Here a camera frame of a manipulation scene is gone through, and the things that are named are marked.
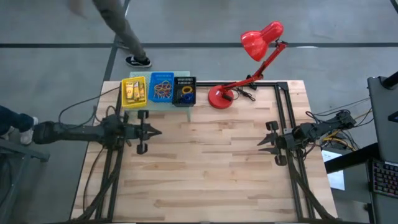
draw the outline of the gray pants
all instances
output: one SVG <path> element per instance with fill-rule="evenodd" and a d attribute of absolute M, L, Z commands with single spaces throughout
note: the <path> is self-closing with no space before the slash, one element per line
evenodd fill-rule
<path fill-rule="evenodd" d="M 130 49 L 130 52 L 138 59 L 145 60 L 146 53 L 139 39 L 132 31 L 129 21 L 124 17 L 124 9 L 119 0 L 93 0 L 93 3 L 106 24 Z"/>

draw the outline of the person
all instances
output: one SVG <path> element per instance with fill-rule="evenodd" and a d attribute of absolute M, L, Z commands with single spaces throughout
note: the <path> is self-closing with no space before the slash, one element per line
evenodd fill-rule
<path fill-rule="evenodd" d="M 21 135 L 21 144 L 28 145 L 32 142 L 33 127 L 39 119 L 27 114 L 18 114 L 0 105 L 0 138 L 9 139 L 13 130 L 18 129 Z"/>
<path fill-rule="evenodd" d="M 69 9 L 71 12 L 83 16 L 82 0 L 69 0 Z M 93 3 L 105 23 L 122 40 L 123 44 L 129 49 L 132 55 L 126 57 L 126 63 L 136 68 L 149 68 L 152 66 L 145 50 L 132 31 L 129 21 L 125 18 L 124 9 L 119 0 L 93 0 Z"/>

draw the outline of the wooden table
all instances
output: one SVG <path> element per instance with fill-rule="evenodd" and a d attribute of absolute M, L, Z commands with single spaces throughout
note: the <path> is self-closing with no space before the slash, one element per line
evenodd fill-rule
<path fill-rule="evenodd" d="M 305 115 L 310 105 L 304 82 L 287 82 L 297 124 L 311 122 Z M 104 82 L 102 92 L 118 85 Z M 261 147 L 256 146 L 268 133 L 265 122 L 279 120 L 274 89 L 248 91 L 255 102 L 240 96 L 232 107 L 218 110 L 208 104 L 208 88 L 198 88 L 191 123 L 185 113 L 150 113 L 147 122 L 163 134 L 147 142 L 149 152 L 142 156 L 136 154 L 137 141 L 132 141 L 132 147 L 124 147 L 113 221 L 296 221 L 287 166 L 277 166 L 273 155 L 258 151 Z M 117 94 L 113 91 L 99 99 L 99 118 L 108 105 L 116 104 Z M 100 150 L 95 142 L 88 146 L 72 218 L 82 213 L 83 189 Z M 104 151 L 95 166 L 86 206 L 100 189 L 105 155 Z M 307 156 L 305 166 L 311 190 L 336 217 L 319 149 Z M 303 194 L 300 196 L 305 208 Z"/>

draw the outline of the blue tape roll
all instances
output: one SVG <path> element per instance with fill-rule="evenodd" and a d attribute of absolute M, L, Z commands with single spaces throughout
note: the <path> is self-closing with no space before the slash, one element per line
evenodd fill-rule
<path fill-rule="evenodd" d="M 181 103 L 193 103 L 193 93 L 186 93 L 181 96 Z"/>

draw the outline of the table leg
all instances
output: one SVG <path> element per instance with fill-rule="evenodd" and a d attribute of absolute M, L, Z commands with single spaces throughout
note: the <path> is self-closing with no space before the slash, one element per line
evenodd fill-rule
<path fill-rule="evenodd" d="M 188 122 L 191 122 L 191 107 L 189 107 L 189 109 L 187 110 L 187 119 Z"/>

